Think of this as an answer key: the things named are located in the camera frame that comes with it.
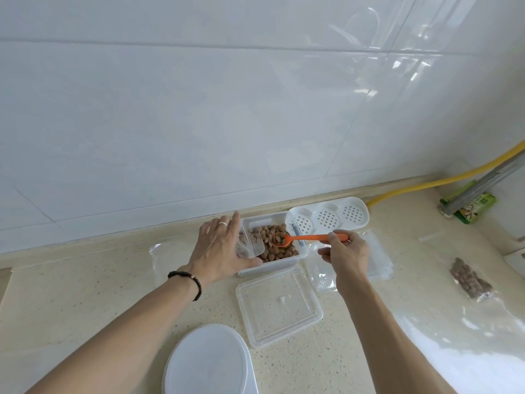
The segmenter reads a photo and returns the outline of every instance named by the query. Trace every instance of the square plastic lid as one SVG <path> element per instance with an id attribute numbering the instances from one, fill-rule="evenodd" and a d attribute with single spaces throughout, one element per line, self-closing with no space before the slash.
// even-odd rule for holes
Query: square plastic lid
<path id="1" fill-rule="evenodd" d="M 248 340 L 258 348 L 319 322 L 323 311 L 299 266 L 237 286 Z"/>

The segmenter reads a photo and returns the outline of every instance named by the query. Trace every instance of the orange spoon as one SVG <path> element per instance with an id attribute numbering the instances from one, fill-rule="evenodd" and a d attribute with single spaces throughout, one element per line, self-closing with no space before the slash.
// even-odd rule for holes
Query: orange spoon
<path id="1" fill-rule="evenodd" d="M 349 240 L 348 235 L 346 234 L 336 234 L 339 239 L 342 242 L 346 242 Z M 320 242 L 328 242 L 328 235 L 301 235 L 301 236 L 290 236 L 286 235 L 284 239 L 281 240 L 281 243 L 274 243 L 272 242 L 272 245 L 277 247 L 286 247 L 292 241 L 320 241 Z"/>

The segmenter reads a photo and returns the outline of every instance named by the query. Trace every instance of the pile of nuts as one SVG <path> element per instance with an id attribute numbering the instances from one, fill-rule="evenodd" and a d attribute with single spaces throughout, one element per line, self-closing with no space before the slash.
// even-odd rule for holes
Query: pile of nuts
<path id="1" fill-rule="evenodd" d="M 494 289 L 489 282 L 478 278 L 478 274 L 469 265 L 456 257 L 454 264 L 450 268 L 450 273 L 459 282 L 463 290 L 468 293 L 471 298 L 480 299 L 489 295 Z"/>
<path id="2" fill-rule="evenodd" d="M 286 247 L 275 246 L 276 244 L 280 244 L 281 241 L 284 243 L 285 236 L 290 235 L 286 231 L 286 224 L 265 225 L 259 228 L 253 228 L 248 232 L 248 235 L 252 242 L 257 243 L 258 241 L 262 241 L 264 243 L 265 250 L 259 256 L 264 263 L 299 255 L 299 251 L 292 244 L 293 241 Z M 241 242 L 246 243 L 242 233 L 239 235 L 239 239 Z"/>

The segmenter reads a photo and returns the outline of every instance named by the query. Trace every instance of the left hand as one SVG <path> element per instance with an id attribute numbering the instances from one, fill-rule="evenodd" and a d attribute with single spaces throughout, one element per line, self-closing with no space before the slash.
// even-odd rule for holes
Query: left hand
<path id="1" fill-rule="evenodd" d="M 220 219 L 214 218 L 202 224 L 188 264 L 180 267 L 178 271 L 193 274 L 204 288 L 246 268 L 262 265 L 263 261 L 259 257 L 239 258 L 235 254 L 239 228 L 238 212 L 234 212 L 231 221 L 223 215 Z"/>

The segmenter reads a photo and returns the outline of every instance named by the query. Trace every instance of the person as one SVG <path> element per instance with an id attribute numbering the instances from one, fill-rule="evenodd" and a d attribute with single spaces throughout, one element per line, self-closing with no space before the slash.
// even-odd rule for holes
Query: person
<path id="1" fill-rule="evenodd" d="M 239 258 L 235 244 L 239 213 L 204 223 L 189 261 L 179 268 L 207 287 L 259 258 Z M 403 333 L 366 278 L 369 248 L 358 234 L 341 243 L 333 233 L 330 247 L 318 252 L 337 274 L 336 285 L 363 346 L 375 390 L 386 393 L 455 392 Z M 182 311 L 199 294 L 191 277 L 175 275 L 115 318 L 37 382 L 28 394 L 130 393 L 145 376 L 164 338 Z"/>

